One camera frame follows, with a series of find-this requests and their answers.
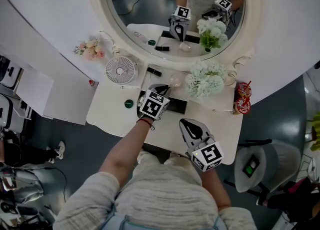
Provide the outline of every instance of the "gray sweater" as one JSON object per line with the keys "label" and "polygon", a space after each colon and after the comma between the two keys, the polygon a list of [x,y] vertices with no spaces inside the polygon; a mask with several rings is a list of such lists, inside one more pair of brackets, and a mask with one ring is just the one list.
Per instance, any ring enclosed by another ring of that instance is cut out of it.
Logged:
{"label": "gray sweater", "polygon": [[246,209],[218,211],[210,193],[178,166],[152,166],[118,193],[119,182],[113,175],[100,172],[89,177],[68,199],[53,228],[99,229],[114,204],[116,213],[128,215],[130,222],[158,229],[210,228],[218,216],[228,230],[257,229]]}

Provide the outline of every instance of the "white chair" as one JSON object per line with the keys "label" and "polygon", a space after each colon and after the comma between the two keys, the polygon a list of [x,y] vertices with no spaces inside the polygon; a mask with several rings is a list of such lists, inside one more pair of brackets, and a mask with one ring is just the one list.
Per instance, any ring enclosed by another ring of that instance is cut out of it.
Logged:
{"label": "white chair", "polygon": [[[264,192],[272,192],[276,190],[281,184],[288,181],[299,170],[301,162],[301,154],[296,147],[286,144],[280,140],[259,141],[254,140],[254,143],[240,144],[246,146],[241,149],[236,157],[234,164],[234,178],[235,184],[225,180],[226,184],[234,186],[238,192],[248,192],[256,196],[260,196],[259,192],[252,191],[250,188],[256,185],[260,186]],[[266,161],[266,154],[264,151],[265,145],[271,145],[277,154],[277,167],[271,180],[263,185],[261,183],[266,168],[268,166]],[[254,155],[260,162],[255,172],[251,177],[248,177],[243,168]]]}

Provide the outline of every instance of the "white flower bouquet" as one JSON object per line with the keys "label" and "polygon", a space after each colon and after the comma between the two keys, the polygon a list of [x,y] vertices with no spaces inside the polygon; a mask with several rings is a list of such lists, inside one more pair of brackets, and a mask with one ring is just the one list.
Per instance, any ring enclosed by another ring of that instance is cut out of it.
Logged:
{"label": "white flower bouquet", "polygon": [[207,52],[210,52],[211,48],[220,48],[227,40],[225,32],[227,30],[225,24],[216,19],[199,20],[197,22],[200,43]]}
{"label": "white flower bouquet", "polygon": [[89,41],[82,42],[74,48],[73,52],[76,55],[83,55],[89,61],[105,57],[105,53],[100,46],[100,40],[96,37],[90,37]]}
{"label": "white flower bouquet", "polygon": [[226,67],[213,60],[210,64],[196,62],[191,67],[191,74],[185,78],[186,90],[190,96],[206,97],[223,90],[226,78]]}

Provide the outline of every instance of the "small white fan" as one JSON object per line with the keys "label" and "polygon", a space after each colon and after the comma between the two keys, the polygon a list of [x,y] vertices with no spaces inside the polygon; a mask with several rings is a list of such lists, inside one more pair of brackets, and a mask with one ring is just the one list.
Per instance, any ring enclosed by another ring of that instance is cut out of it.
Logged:
{"label": "small white fan", "polygon": [[129,83],[137,74],[135,63],[124,56],[113,57],[105,66],[105,75],[116,84]]}

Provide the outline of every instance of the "red bracelet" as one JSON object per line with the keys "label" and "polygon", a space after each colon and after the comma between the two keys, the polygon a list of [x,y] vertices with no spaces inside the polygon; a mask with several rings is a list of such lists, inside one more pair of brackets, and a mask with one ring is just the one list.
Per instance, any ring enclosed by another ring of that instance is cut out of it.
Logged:
{"label": "red bracelet", "polygon": [[150,129],[151,130],[154,130],[155,129],[155,127],[153,127],[153,125],[150,123],[150,122],[148,122],[147,120],[145,120],[145,119],[139,119],[137,122],[139,122],[139,121],[144,121],[144,122],[146,122],[149,126],[150,126]]}

